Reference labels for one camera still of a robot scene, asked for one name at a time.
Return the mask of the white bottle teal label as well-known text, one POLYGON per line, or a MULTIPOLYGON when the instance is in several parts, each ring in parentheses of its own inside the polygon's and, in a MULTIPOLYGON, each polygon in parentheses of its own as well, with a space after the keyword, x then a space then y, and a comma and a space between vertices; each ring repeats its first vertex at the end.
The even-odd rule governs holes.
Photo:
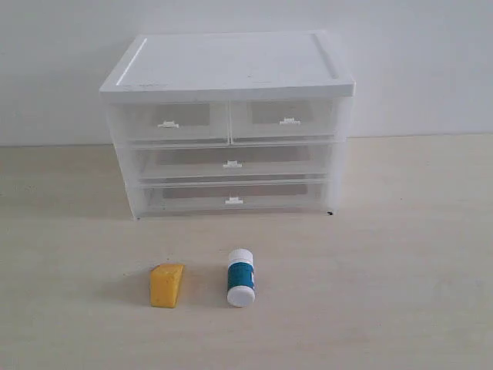
POLYGON ((227 271, 228 304, 244 308, 254 303, 255 298, 253 254, 243 248, 231 251, 227 271))

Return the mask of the white plastic drawer cabinet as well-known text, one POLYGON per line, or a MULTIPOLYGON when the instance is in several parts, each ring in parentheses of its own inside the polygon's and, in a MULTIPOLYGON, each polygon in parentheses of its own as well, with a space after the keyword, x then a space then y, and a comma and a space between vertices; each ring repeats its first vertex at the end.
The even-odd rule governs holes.
POLYGON ((339 203, 344 152, 355 82, 323 31, 248 32, 196 35, 141 35, 125 51, 101 85, 112 144, 136 219, 169 214, 242 210, 321 211, 333 214, 339 203), (330 100, 337 132, 326 137, 235 142, 231 137, 230 105, 249 101, 330 100), (229 113, 225 143, 132 143, 125 138, 122 108, 126 105, 221 103, 229 113), (329 172, 284 176, 232 176, 161 179, 137 178, 132 154, 144 149, 193 149, 253 146, 331 145, 329 172), (149 212, 145 190, 164 187, 211 187, 259 183, 322 183, 320 208, 196 210, 149 212))

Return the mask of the yellow cheese wedge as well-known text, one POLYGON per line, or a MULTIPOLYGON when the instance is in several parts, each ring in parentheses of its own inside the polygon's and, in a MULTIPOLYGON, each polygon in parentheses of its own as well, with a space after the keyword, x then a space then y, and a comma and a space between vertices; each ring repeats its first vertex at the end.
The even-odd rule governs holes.
POLYGON ((161 264, 150 271, 149 299, 153 307, 176 307, 183 271, 183 264, 161 264))

